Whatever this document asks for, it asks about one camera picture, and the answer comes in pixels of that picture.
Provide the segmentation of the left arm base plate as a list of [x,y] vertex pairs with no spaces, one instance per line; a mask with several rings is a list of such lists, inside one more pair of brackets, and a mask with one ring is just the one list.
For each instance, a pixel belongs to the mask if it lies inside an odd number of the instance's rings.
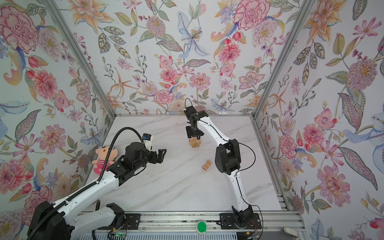
[[138,230],[141,214],[119,214],[109,226],[98,230]]

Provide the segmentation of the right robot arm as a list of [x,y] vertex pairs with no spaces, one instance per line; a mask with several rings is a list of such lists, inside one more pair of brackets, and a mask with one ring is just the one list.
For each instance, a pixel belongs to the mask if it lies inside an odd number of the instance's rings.
[[248,203],[241,180],[241,151],[236,139],[230,139],[223,134],[203,113],[192,114],[188,117],[189,126],[186,127],[190,140],[199,140],[208,135],[216,145],[215,166],[226,177],[232,198],[233,214],[230,225],[238,229],[245,229],[254,216],[253,207]]

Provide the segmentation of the wood arch block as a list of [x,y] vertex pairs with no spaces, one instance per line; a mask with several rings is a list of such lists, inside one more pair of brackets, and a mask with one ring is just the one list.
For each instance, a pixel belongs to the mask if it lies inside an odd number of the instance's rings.
[[212,165],[212,162],[207,160],[206,163],[202,166],[202,169],[204,171],[207,171],[211,167],[211,165]]
[[197,137],[189,138],[190,144],[200,144],[201,141]]

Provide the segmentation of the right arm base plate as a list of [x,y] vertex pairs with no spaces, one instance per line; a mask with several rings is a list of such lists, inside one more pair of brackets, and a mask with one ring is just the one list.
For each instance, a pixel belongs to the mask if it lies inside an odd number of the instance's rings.
[[235,213],[221,213],[217,224],[222,230],[262,229],[262,221],[257,213],[246,214],[245,216]]

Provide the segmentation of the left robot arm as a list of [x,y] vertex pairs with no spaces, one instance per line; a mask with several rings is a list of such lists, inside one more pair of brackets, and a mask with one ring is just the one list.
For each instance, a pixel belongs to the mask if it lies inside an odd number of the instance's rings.
[[166,152],[165,149],[151,151],[139,142],[128,145],[126,153],[98,179],[55,203],[44,201],[39,204],[28,230],[28,239],[72,240],[98,228],[123,225],[125,212],[115,203],[90,214],[83,215],[81,212],[134,177],[138,169],[143,169],[147,164],[161,164]]

